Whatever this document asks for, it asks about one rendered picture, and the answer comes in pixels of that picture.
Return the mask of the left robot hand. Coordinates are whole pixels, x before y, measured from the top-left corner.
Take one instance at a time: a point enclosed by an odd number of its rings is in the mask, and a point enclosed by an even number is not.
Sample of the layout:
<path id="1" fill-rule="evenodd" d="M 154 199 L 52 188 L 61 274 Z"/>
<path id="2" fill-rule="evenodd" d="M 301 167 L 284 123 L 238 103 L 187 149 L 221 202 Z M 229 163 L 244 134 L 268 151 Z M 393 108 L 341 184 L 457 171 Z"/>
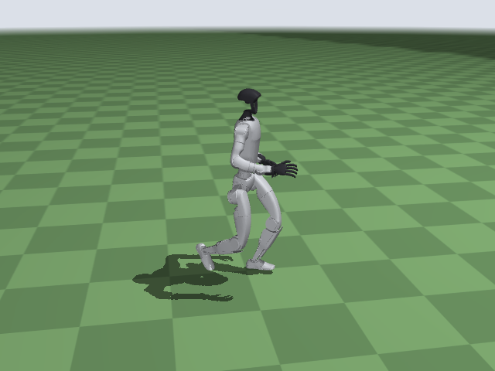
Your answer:
<path id="1" fill-rule="evenodd" d="M 270 160 L 266 160 L 265 157 L 262 155 L 262 154 L 258 154 L 258 157 L 261 159 L 261 162 L 258 162 L 259 164 L 263 164 L 263 165 L 274 165 L 276 166 L 277 164 L 273 161 L 270 161 Z M 278 174 L 276 175 L 275 173 L 275 176 L 278 176 Z M 272 176 L 273 178 L 274 176 Z"/>

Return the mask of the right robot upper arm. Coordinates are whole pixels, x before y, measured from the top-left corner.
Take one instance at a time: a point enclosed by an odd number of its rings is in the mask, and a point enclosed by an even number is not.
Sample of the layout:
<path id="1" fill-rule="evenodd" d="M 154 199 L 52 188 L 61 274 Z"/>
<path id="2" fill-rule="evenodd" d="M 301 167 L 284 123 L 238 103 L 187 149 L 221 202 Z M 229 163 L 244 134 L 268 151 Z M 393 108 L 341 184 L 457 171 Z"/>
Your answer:
<path id="1" fill-rule="evenodd" d="M 248 138 L 249 129 L 246 124 L 239 124 L 234 130 L 234 144 L 230 156 L 231 165 L 239 169 L 237 166 L 233 164 L 233 159 L 235 157 L 240 157 L 240 153 L 244 150 L 245 140 Z"/>

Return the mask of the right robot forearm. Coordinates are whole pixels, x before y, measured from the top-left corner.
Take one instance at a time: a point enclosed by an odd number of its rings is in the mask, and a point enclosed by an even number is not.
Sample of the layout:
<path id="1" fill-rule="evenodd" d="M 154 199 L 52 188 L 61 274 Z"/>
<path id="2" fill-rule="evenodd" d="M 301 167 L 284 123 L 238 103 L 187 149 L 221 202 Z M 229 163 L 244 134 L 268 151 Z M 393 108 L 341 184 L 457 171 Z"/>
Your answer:
<path id="1" fill-rule="evenodd" d="M 235 157 L 233 159 L 233 164 L 240 169 L 243 169 L 244 172 L 256 173 L 257 175 L 265 175 L 267 172 L 271 172 L 270 165 L 257 165 L 256 163 L 252 163 L 250 161 L 244 160 L 241 157 Z"/>

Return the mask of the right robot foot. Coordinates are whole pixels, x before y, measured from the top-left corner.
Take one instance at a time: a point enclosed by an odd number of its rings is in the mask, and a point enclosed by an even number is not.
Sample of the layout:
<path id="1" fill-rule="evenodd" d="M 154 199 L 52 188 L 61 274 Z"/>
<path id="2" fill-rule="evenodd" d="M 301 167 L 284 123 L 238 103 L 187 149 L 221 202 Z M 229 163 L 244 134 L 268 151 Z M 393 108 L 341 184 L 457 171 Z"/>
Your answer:
<path id="1" fill-rule="evenodd" d="M 211 270 L 213 270 L 215 268 L 215 266 L 214 266 L 214 263 L 213 263 L 213 260 L 212 260 L 212 258 L 210 256 L 210 254 L 206 254 L 206 255 L 203 254 L 204 253 L 203 252 L 203 249 L 204 248 L 206 248 L 206 245 L 204 243 L 198 243 L 196 245 L 196 250 L 197 250 L 198 254 L 200 255 L 200 258 L 201 258 L 201 261 L 202 261 L 204 267 L 207 270 L 211 271 Z"/>

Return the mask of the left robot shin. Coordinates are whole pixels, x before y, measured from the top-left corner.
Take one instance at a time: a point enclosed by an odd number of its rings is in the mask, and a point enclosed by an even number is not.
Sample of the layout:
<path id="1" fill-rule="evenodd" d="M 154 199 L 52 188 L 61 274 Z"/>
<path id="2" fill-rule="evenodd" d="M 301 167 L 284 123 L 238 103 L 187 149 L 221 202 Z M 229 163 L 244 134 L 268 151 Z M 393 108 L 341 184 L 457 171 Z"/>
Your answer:
<path id="1" fill-rule="evenodd" d="M 283 227 L 283 226 L 282 226 Z M 276 231 L 270 231 L 267 228 L 263 229 L 261 233 L 261 237 L 258 241 L 258 248 L 252 258 L 252 262 L 258 262 L 261 257 L 265 254 L 265 252 L 270 248 L 270 246 L 274 243 L 275 239 L 279 235 L 280 231 L 282 230 L 276 230 Z M 254 260 L 254 261 L 253 261 Z M 257 261 L 256 261 L 257 260 Z"/>

